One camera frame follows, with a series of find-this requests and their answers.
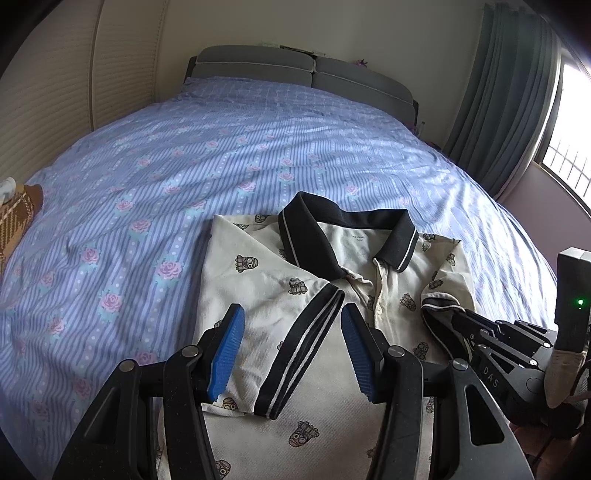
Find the brown fabric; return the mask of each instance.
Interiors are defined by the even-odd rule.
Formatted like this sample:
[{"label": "brown fabric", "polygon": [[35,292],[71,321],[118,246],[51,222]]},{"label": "brown fabric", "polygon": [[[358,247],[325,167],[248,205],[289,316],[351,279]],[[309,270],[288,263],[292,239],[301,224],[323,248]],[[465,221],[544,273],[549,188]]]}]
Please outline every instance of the brown fabric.
[{"label": "brown fabric", "polygon": [[43,206],[41,185],[17,185],[14,197],[0,207],[0,274]]}]

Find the white stripe trim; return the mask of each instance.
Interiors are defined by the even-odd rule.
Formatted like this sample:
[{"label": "white stripe trim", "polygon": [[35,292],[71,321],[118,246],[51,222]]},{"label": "white stripe trim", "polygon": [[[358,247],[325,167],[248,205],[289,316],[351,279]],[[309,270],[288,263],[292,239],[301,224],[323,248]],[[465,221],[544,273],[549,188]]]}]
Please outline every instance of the white stripe trim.
[{"label": "white stripe trim", "polygon": [[458,309],[463,311],[464,313],[466,313],[466,310],[464,309],[464,307],[460,306],[460,305],[445,305],[444,307],[438,307],[435,305],[431,305],[429,303],[424,303],[421,305],[422,309],[433,309],[433,310],[445,310],[445,309]]},{"label": "white stripe trim", "polygon": [[405,262],[405,261],[406,261],[406,259],[407,259],[408,253],[410,252],[410,248],[413,246],[413,240],[414,240],[414,236],[415,236],[416,234],[417,234],[417,229],[416,229],[416,228],[414,228],[414,230],[413,230],[413,236],[411,237],[411,239],[410,239],[410,242],[408,243],[408,248],[407,248],[407,251],[406,251],[406,253],[404,254],[404,257],[402,258],[402,261],[400,262],[400,265],[398,266],[398,268],[397,268],[396,270],[400,270],[400,268],[401,268],[401,267],[404,265],[404,262]]},{"label": "white stripe trim", "polygon": [[296,249],[294,248],[294,244],[291,241],[291,235],[290,235],[290,230],[287,227],[287,221],[285,221],[285,210],[282,210],[281,211],[281,217],[283,218],[283,225],[285,226],[285,232],[287,233],[287,239],[290,241],[291,253],[294,254],[295,265],[297,267],[299,267],[300,266],[300,262],[297,259]]},{"label": "white stripe trim", "polygon": [[[316,317],[314,318],[314,320],[312,322],[310,322],[310,324],[308,325],[308,328],[306,329],[306,331],[304,332],[304,334],[300,337],[300,341],[296,347],[296,349],[294,350],[289,363],[285,366],[284,370],[283,370],[283,375],[281,377],[281,381],[279,382],[279,385],[277,385],[277,390],[275,390],[275,394],[273,395],[273,398],[271,400],[271,402],[269,403],[269,408],[267,410],[267,412],[265,413],[265,416],[268,417],[271,414],[271,410],[273,409],[273,406],[275,405],[275,402],[277,401],[277,397],[279,395],[279,392],[281,391],[281,388],[283,387],[283,384],[285,383],[285,376],[287,375],[287,372],[289,371],[291,364],[294,362],[295,358],[297,357],[298,352],[300,351],[301,348],[301,344],[304,342],[304,340],[306,339],[308,333],[310,333],[311,328],[316,324],[316,322],[318,321],[318,318],[324,313],[324,311],[327,309],[327,307],[331,304],[333,304],[335,297],[339,294],[340,290],[337,290],[335,292],[335,294],[331,297],[331,299],[322,307],[321,311],[318,312],[318,314],[316,315]],[[314,345],[316,345],[316,343],[318,342],[318,338],[320,337],[321,333],[326,329],[326,325],[329,323],[328,320],[330,319],[330,315],[327,317],[327,321],[324,323],[322,329],[320,330],[319,334],[316,336],[316,338],[314,339],[314,343],[312,344],[311,348],[308,350],[308,353],[306,354],[306,357],[304,358],[304,360],[299,364],[298,369],[296,370],[295,374],[291,377],[291,381],[289,386],[287,387],[287,390],[289,390],[289,387],[291,386],[291,384],[293,383],[293,379],[296,377],[297,373],[301,370],[302,365],[304,365],[306,359],[310,356],[310,352],[313,350]]]}]

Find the blue gripper pad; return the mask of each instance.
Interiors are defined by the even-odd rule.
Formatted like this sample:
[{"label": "blue gripper pad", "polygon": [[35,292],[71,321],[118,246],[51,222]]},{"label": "blue gripper pad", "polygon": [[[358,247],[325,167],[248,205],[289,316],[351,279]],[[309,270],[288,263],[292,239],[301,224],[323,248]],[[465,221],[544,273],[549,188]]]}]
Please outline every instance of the blue gripper pad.
[{"label": "blue gripper pad", "polygon": [[218,396],[224,392],[230,380],[230,374],[244,335],[244,321],[244,309],[239,304],[233,303],[219,326],[220,329],[223,329],[227,325],[211,363],[211,376],[206,392],[211,402],[217,400]]},{"label": "blue gripper pad", "polygon": [[374,363],[368,351],[368,346],[364,342],[360,332],[360,321],[369,334],[369,329],[365,325],[365,321],[359,313],[357,306],[349,303],[343,308],[340,315],[340,327],[343,331],[343,337],[345,337],[345,344],[349,351],[351,363],[353,363],[353,370],[355,370],[359,389],[361,393],[367,396],[369,401],[375,401],[377,388],[375,384]]}]

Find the screw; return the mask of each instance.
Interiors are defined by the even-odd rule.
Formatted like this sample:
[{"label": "screw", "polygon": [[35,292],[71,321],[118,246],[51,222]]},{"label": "screw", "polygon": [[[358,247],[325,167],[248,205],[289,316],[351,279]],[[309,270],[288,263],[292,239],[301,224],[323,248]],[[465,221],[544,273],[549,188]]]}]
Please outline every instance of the screw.
[{"label": "screw", "polygon": [[459,370],[460,372],[463,372],[465,370],[468,370],[468,363],[465,360],[462,360],[461,358],[454,358],[452,360],[452,367],[456,370]]},{"label": "screw", "polygon": [[119,364],[119,370],[122,372],[131,372],[135,367],[135,363],[133,360],[123,360]]},{"label": "screw", "polygon": [[404,356],[404,349],[401,346],[389,346],[388,347],[388,355],[393,356],[395,358],[400,358]]},{"label": "screw", "polygon": [[181,352],[182,356],[185,356],[186,358],[196,356],[198,353],[199,347],[197,345],[187,345]]}]

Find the polo shirt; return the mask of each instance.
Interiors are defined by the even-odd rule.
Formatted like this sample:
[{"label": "polo shirt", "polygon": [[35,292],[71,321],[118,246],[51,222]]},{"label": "polo shirt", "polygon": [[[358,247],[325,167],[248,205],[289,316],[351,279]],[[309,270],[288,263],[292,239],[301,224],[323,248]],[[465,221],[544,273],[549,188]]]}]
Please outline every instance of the polo shirt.
[{"label": "polo shirt", "polygon": [[[407,210],[345,212],[300,192],[279,215],[213,218],[194,340],[231,303],[245,333],[226,391],[203,405],[221,478],[365,478],[384,405],[360,392],[340,328],[344,304],[391,345],[446,362],[421,319],[478,310],[462,243],[418,232]],[[164,452],[160,478],[168,477]],[[428,477],[433,399],[424,399],[417,478]]]}]

